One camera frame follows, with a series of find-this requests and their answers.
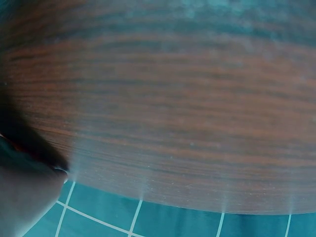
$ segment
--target tile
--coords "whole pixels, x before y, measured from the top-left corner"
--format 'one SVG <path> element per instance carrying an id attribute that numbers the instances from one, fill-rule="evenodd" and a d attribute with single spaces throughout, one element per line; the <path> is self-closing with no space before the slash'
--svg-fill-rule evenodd
<path id="1" fill-rule="evenodd" d="M 225 214 L 221 237 L 283 237 L 288 215 Z"/>
<path id="2" fill-rule="evenodd" d="M 127 237 L 128 235 L 66 210 L 59 237 Z"/>
<path id="3" fill-rule="evenodd" d="M 129 230 L 138 200 L 76 184 L 69 206 L 111 225 Z"/>
<path id="4" fill-rule="evenodd" d="M 24 237 L 55 237 L 63 207 L 55 204 Z"/>
<path id="5" fill-rule="evenodd" d="M 68 181 L 66 184 L 64 184 L 64 186 L 61 190 L 61 193 L 60 193 L 60 197 L 58 199 L 60 202 L 66 203 L 66 200 L 67 200 L 67 197 L 68 197 L 68 194 L 69 194 L 69 191 L 70 191 L 72 184 L 73 184 L 72 181 Z"/>
<path id="6" fill-rule="evenodd" d="M 220 213 L 143 202 L 134 233 L 147 237 L 216 236 Z"/>
<path id="7" fill-rule="evenodd" d="M 315 237 L 316 213 L 292 215 L 288 237 Z"/>

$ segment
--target hand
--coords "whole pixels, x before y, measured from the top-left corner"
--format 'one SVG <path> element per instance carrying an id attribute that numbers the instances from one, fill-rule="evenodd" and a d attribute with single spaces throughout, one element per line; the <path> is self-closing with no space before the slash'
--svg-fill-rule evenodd
<path id="1" fill-rule="evenodd" d="M 23 236 L 57 201 L 64 171 L 22 173 L 0 167 L 0 237 Z"/>

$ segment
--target finger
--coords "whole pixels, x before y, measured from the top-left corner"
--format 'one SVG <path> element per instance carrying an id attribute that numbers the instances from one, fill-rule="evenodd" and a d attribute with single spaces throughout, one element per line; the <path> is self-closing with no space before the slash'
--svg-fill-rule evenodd
<path id="1" fill-rule="evenodd" d="M 12 236 L 25 234 L 57 201 L 66 180 L 67 174 L 61 170 L 30 174 L 0 167 L 3 229 Z"/>

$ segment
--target wood grain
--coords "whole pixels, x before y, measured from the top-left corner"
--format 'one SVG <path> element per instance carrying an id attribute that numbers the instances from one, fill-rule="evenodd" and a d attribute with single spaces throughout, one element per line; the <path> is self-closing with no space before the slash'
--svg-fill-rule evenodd
<path id="1" fill-rule="evenodd" d="M 2 84 L 78 182 L 194 209 L 312 212 L 315 16 L 298 0 L 36 1 L 1 25 Z"/>

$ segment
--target white grout line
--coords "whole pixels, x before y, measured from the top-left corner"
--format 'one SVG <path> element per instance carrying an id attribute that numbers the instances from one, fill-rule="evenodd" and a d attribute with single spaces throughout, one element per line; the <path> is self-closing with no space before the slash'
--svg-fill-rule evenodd
<path id="1" fill-rule="evenodd" d="M 59 204 L 59 205 L 61 205 L 61 206 L 65 206 L 65 204 L 62 203 L 61 201 L 57 201 L 56 203 Z"/>
<path id="2" fill-rule="evenodd" d="M 73 212 L 75 212 L 75 213 L 77 213 L 77 214 L 79 214 L 79 215 L 81 215 L 81 216 L 83 216 L 83 217 L 85 217 L 85 218 L 88 218 L 88 219 L 90 219 L 90 220 L 92 220 L 92 221 L 95 221 L 95 222 L 97 222 L 97 223 L 99 223 L 99 224 L 101 224 L 101 225 L 110 227 L 110 228 L 112 228 L 112 229 L 114 229 L 114 230 L 117 230 L 117 231 L 121 231 L 121 232 L 123 232 L 123 233 L 125 233 L 125 234 L 128 234 L 128 233 L 129 233 L 129 231 L 127 231 L 127 230 L 124 230 L 124 229 L 122 229 L 122 228 L 120 228 L 120 227 L 116 227 L 116 226 L 111 225 L 111 224 L 109 224 L 109 223 L 106 223 L 106 222 L 104 222 L 104 221 L 100 221 L 99 219 L 96 219 L 96 218 L 94 218 L 94 217 L 92 217 L 92 216 L 89 216 L 89 215 L 87 215 L 87 214 L 85 214 L 85 213 L 83 213 L 83 212 L 81 212 L 81 211 L 78 211 L 78 210 L 76 210 L 76 209 L 74 209 L 74 208 L 72 208 L 72 207 L 70 207 L 70 206 L 66 206 L 66 205 L 65 205 L 65 207 L 66 207 L 67 209 L 69 209 L 69 210 L 71 210 L 71 211 L 73 211 Z"/>
<path id="3" fill-rule="evenodd" d="M 69 190 L 68 197 L 67 197 L 67 200 L 66 200 L 66 204 L 64 205 L 63 212 L 61 213 L 61 216 L 60 216 L 60 219 L 59 219 L 59 223 L 58 223 L 58 226 L 57 226 L 57 230 L 56 230 L 55 237 L 58 237 L 58 236 L 59 236 L 61 224 L 63 223 L 64 216 L 65 216 L 65 213 L 66 213 L 66 209 L 67 209 L 69 200 L 70 200 L 70 198 L 71 198 L 71 194 L 73 194 L 73 190 L 74 190 L 75 184 L 76 184 L 76 182 L 73 182 L 73 184 L 72 184 L 72 186 L 71 186 L 71 188 L 70 188 L 70 190 Z"/>
<path id="4" fill-rule="evenodd" d="M 290 229 L 291 218 L 292 218 L 292 214 L 289 214 L 289 215 L 288 215 L 288 221 L 287 221 L 286 232 L 285 232 L 285 237 L 287 237 L 287 235 L 288 235 L 288 230 Z"/>
<path id="5" fill-rule="evenodd" d="M 223 212 L 222 215 L 221 215 L 221 219 L 219 221 L 216 237 L 219 237 L 221 235 L 223 221 L 224 221 L 224 216 L 225 216 L 225 213 Z"/>
<path id="6" fill-rule="evenodd" d="M 129 229 L 128 237 L 131 237 L 132 234 L 133 234 L 135 223 L 136 223 L 136 220 L 137 220 L 140 208 L 142 206 L 142 203 L 143 203 L 143 200 L 139 200 L 138 206 L 136 208 L 135 215 L 134 215 L 134 218 L 133 218 L 133 221 L 132 221 L 132 224 L 131 224 L 130 229 Z"/>

